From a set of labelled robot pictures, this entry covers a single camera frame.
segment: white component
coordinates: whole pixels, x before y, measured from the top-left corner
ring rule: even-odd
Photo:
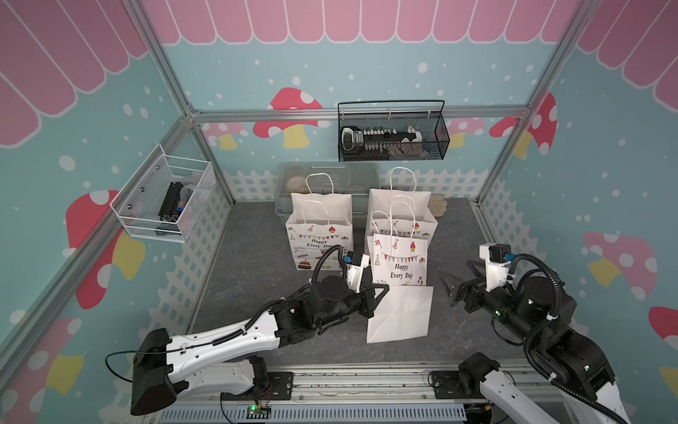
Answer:
[[[504,287],[506,285],[506,276],[509,274],[510,262],[491,262],[490,261],[490,246],[496,243],[485,243],[480,245],[479,256],[485,261],[485,277],[487,284],[485,291],[491,292],[497,287]]]
[[[238,328],[243,328],[247,321],[249,320],[197,334],[173,336],[172,342],[167,345],[166,349],[168,351],[179,349],[185,343],[188,343],[190,347],[211,342],[236,331]],[[277,330],[278,325],[275,322],[275,316],[266,311],[256,320],[247,334],[216,346],[209,343],[183,352],[168,353],[167,365],[174,367],[174,370],[168,374],[169,380],[177,383],[187,380],[193,373],[199,372],[216,362],[228,361],[249,353],[276,349],[280,344],[280,339],[275,336]]]
[[[561,391],[561,393],[567,400],[567,404],[569,404],[572,408],[572,412],[574,412],[574,414],[577,416],[580,424],[614,423],[611,418],[602,412],[598,412],[589,405],[579,402],[577,399],[563,391]],[[627,423],[631,422],[629,420],[629,416],[624,410],[622,400],[619,398],[619,388],[617,388],[617,384],[613,384],[608,381],[603,387],[598,389],[595,394],[598,398],[597,401],[599,404],[607,406],[609,409],[613,410],[617,415],[625,419]]]
[[[249,361],[224,362],[192,373],[186,378],[188,390],[177,395],[183,398],[190,394],[232,393],[239,395],[254,385],[254,368]]]
[[[558,424],[551,415],[518,390],[502,371],[491,371],[485,375],[485,381],[480,383],[480,393],[508,414],[516,424]]]
[[[348,267],[348,272],[346,273],[348,288],[356,293],[360,293],[360,281],[363,279],[363,270],[369,267],[369,265],[370,257],[364,253],[360,258],[360,265],[346,264]]]

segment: red mushroom cap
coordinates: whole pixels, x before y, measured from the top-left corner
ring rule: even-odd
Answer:
[[[275,95],[268,109],[287,111],[290,109],[322,109],[323,107],[310,94],[298,88],[286,87]],[[286,128],[295,125],[327,126],[325,121],[280,121],[257,122],[254,124],[254,135],[260,138],[272,137]]]

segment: white picket fence illustration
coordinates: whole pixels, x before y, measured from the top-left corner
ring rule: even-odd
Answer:
[[[146,328],[138,331],[139,341],[158,328],[166,328],[170,335],[185,331],[190,319],[191,307],[197,300],[197,294],[204,279],[212,255],[217,251],[217,242],[226,223],[228,204],[220,190],[213,190],[203,214],[198,218],[191,236],[182,244],[181,256],[174,257],[175,268],[167,272],[167,287],[158,290],[160,302],[149,309],[151,320]],[[133,353],[126,355],[129,369],[125,377],[132,377]],[[113,386],[116,396],[111,405],[99,410],[103,424],[136,424],[137,417],[129,415],[132,385],[115,379]]]
[[[426,173],[419,169],[413,170],[417,178],[417,190],[430,191],[436,194],[444,194],[445,197],[475,197],[487,179],[488,170],[476,174],[471,170],[463,174],[461,170],[449,173],[443,170],[439,174],[429,170]],[[248,175],[238,171],[235,175],[224,172],[233,197],[238,200],[274,200],[274,193],[278,177],[269,171],[259,175],[251,171]],[[389,187],[387,174],[381,174],[381,187]],[[405,170],[397,170],[393,173],[394,188],[407,189],[412,187],[412,174]]]

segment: white paper bag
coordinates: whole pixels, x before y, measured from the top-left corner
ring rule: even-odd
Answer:
[[[367,342],[426,336],[432,302],[432,286],[391,286],[367,321]]]
[[[285,223],[285,227],[297,269],[314,269],[325,251],[336,244],[347,250],[353,250],[353,211],[350,194],[334,194],[334,185],[332,194],[327,195],[292,193],[292,207],[292,215]],[[322,269],[340,271],[338,255],[339,252],[336,252],[327,258]]]
[[[413,191],[393,190],[393,179],[391,178],[393,170],[403,169],[411,172],[414,179]],[[409,235],[412,225],[414,226],[414,238],[426,239],[431,241],[433,233],[438,227],[438,221],[428,208],[428,201],[431,198],[430,191],[415,191],[417,187],[416,176],[414,173],[402,166],[393,168],[388,173],[391,189],[370,189],[370,202],[367,205],[367,226],[365,227],[365,251],[369,251],[367,237],[374,234],[375,220],[380,228],[386,228],[387,218],[374,218],[372,212],[390,210],[396,201],[401,201],[401,205],[393,208],[392,218],[394,230],[397,235]]]

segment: floor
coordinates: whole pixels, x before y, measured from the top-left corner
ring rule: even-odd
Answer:
[[[235,205],[192,332],[246,320],[261,304],[307,283],[311,272],[295,268],[285,227],[274,209],[273,202]],[[449,199],[447,212],[438,223],[428,249],[428,285],[434,287],[428,336],[367,344],[367,320],[356,314],[321,336],[258,355],[276,366],[461,361],[477,351],[495,360],[522,358],[522,348],[508,345],[494,334],[486,312],[467,314],[463,305],[450,308],[445,290],[434,277],[438,269],[473,277],[466,260],[477,258],[478,245],[485,240],[468,201]],[[364,230],[356,229],[358,251],[363,238]]]

